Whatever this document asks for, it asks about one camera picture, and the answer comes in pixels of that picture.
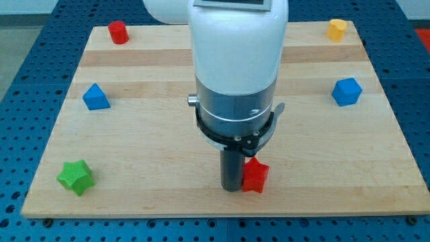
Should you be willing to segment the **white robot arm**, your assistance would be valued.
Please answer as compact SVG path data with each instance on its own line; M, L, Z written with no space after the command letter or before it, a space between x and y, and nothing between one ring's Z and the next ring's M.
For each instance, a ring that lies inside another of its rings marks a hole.
M143 0L166 24L191 33L198 127L221 151L252 157L271 138L283 105L273 108L288 23L287 0Z

